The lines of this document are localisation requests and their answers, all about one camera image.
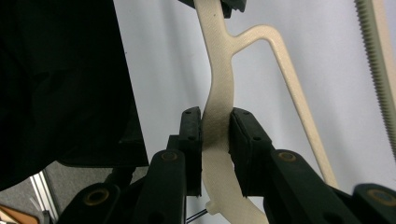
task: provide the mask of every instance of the white background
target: white background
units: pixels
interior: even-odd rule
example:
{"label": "white background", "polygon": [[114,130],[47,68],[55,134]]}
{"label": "white background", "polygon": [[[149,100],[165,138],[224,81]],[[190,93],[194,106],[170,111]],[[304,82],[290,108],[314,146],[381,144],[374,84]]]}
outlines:
{"label": "white background", "polygon": [[[396,1],[388,0],[396,52]],[[120,31],[148,157],[177,134],[181,112],[205,107],[210,67],[194,9],[177,0],[116,0]],[[229,32],[256,24],[283,36],[340,189],[359,183],[396,189],[396,165],[375,97],[352,0],[247,0],[233,11]],[[314,156],[269,45],[262,41],[233,58],[236,107],[252,112],[275,148],[294,150],[316,171]],[[187,216],[205,208],[207,196],[188,199]],[[255,200],[258,205],[261,199]],[[206,215],[194,223],[227,223]]]}

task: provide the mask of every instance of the black fabric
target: black fabric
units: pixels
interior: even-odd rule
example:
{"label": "black fabric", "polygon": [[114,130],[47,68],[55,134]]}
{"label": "black fabric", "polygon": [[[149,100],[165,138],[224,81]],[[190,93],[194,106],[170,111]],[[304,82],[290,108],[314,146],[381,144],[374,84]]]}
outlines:
{"label": "black fabric", "polygon": [[112,150],[130,108],[112,1],[0,0],[0,190]]}

